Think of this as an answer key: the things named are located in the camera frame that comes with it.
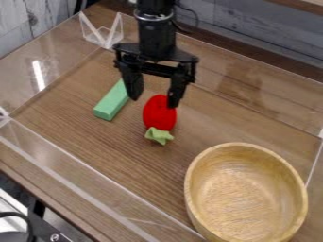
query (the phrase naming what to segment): gray wall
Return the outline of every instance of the gray wall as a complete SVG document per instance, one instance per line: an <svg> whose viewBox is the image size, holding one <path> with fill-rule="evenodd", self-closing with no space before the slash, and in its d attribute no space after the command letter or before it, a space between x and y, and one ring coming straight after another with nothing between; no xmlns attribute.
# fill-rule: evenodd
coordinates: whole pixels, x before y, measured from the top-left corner
<svg viewBox="0 0 323 242"><path fill-rule="evenodd" d="M323 16L266 0L182 0L198 12L200 27L323 67ZM194 15L180 10L179 20Z"/></svg>
<svg viewBox="0 0 323 242"><path fill-rule="evenodd" d="M0 0L0 58L72 16L77 0Z"/></svg>

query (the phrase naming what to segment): wooden bowl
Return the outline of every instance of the wooden bowl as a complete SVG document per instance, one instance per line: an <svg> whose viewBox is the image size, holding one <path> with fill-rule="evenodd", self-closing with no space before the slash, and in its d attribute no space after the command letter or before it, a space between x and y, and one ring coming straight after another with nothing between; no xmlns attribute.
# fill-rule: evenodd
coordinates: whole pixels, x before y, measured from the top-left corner
<svg viewBox="0 0 323 242"><path fill-rule="evenodd" d="M263 147L230 143L195 158L186 201L198 231L216 242L286 242L308 211L307 189L288 162Z"/></svg>

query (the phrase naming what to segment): bowl rim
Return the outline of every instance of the bowl rim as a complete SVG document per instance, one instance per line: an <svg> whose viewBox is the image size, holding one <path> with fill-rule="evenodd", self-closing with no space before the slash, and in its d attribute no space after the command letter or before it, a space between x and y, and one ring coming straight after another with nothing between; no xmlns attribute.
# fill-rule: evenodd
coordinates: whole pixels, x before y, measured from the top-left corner
<svg viewBox="0 0 323 242"><path fill-rule="evenodd" d="M195 217L198 223L202 225L203 229L206 231L208 231L215 237L218 237L220 240L227 241L227 242L244 242L244 240L232 238L230 236L227 236L226 234L211 230L208 224L204 222L204 220L200 218L199 213L196 212L196 207L194 205L194 200L192 200L192 194L191 194L191 179L192 179L192 174L195 172L195 168L196 165L199 164L200 158L203 158L210 152L224 148L224 147L251 147L255 148L260 151L263 151L264 153L267 153L268 155L274 156L279 162L284 165L284 167L288 169L290 174L292 175L292 177L296 180L296 187L300 190L300 195L302 195L302 209L299 210L299 217L295 219L294 223L291 224L291 226L288 227L288 229L286 230L286 232L283 233L283 236L280 238L280 241L288 241L288 239L295 235L295 233L298 232L298 230L300 229L306 217L307 217L307 213L308 213L308 192L307 192L307 188L306 188L306 184L303 182L303 179L300 178L300 175L298 173L298 171L295 170L295 168L291 166L291 164L288 163L288 161L280 156L278 155L274 151L271 151L270 149L254 145L254 144L248 144L248 143L243 143L243 142L232 142L232 143L224 143L220 145L216 145L214 147L208 147L204 151L202 151L202 153L195 157L188 170L187 170L187 174L186 174L186 180L184 180L184 197L186 197L186 205L187 205L187 210L190 210L190 212L192 213L192 216Z"/></svg>

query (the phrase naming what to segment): green rectangular block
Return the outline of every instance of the green rectangular block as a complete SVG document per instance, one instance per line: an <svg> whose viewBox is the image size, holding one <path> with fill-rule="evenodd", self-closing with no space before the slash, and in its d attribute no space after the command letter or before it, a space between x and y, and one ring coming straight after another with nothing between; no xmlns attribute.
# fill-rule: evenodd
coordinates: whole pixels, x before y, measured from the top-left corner
<svg viewBox="0 0 323 242"><path fill-rule="evenodd" d="M120 79L96 105L93 109L95 115L101 119L111 121L119 110L125 106L127 101L127 88L124 81Z"/></svg>

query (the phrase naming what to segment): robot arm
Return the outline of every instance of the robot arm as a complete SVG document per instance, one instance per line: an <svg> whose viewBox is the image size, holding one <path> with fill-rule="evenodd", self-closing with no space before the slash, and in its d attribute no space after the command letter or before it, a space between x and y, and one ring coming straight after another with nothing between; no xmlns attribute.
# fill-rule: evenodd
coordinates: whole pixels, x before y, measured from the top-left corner
<svg viewBox="0 0 323 242"><path fill-rule="evenodd" d="M171 79L168 107L176 108L187 85L196 80L198 57L176 48L174 0L138 0L135 18L139 43L117 43L115 66L127 86L127 94L138 100L144 91L143 74ZM176 67L160 61L178 62Z"/></svg>

